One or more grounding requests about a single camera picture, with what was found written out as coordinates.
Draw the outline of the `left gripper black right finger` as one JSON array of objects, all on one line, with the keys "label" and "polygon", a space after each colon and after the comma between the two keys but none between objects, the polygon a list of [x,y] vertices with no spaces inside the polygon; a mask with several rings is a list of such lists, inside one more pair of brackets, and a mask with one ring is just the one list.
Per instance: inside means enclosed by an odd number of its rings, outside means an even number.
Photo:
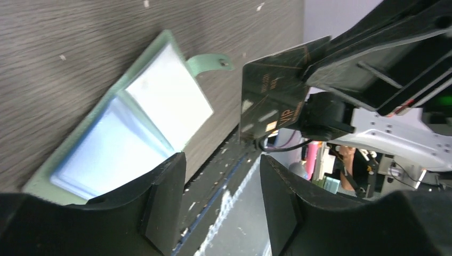
[{"label": "left gripper black right finger", "polygon": [[346,198],[269,155],[260,177],[273,255],[451,255],[451,193]]}]

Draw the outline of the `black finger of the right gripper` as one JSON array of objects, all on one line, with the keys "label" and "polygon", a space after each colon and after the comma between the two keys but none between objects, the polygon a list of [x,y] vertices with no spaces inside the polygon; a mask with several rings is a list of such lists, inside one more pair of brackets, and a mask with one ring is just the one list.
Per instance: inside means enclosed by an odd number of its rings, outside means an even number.
[{"label": "black finger of the right gripper", "polygon": [[424,104],[451,85],[451,1],[382,1],[303,80],[382,116]]}]

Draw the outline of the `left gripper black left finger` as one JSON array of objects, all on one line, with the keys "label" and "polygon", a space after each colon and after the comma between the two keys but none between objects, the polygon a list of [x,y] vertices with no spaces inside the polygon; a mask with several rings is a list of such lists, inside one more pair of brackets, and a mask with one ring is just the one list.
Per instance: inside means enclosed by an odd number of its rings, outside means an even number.
[{"label": "left gripper black left finger", "polygon": [[171,255],[185,169],[176,153],[84,205],[1,194],[1,255]]}]

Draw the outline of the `green card holder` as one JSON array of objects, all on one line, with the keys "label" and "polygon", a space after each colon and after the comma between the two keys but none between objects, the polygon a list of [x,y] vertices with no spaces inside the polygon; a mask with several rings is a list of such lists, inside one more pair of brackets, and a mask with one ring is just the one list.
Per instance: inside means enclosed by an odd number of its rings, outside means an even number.
[{"label": "green card holder", "polygon": [[22,191],[85,204],[181,152],[213,115],[196,77],[233,70],[225,54],[186,59],[163,30],[38,168]]}]

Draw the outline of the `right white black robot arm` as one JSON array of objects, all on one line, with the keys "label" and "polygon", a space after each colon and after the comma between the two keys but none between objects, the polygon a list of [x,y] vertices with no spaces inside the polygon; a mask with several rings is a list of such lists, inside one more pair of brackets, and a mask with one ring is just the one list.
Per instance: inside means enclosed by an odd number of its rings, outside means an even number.
[{"label": "right white black robot arm", "polygon": [[302,78],[353,105],[335,143],[451,170],[451,1],[382,1],[322,50]]}]

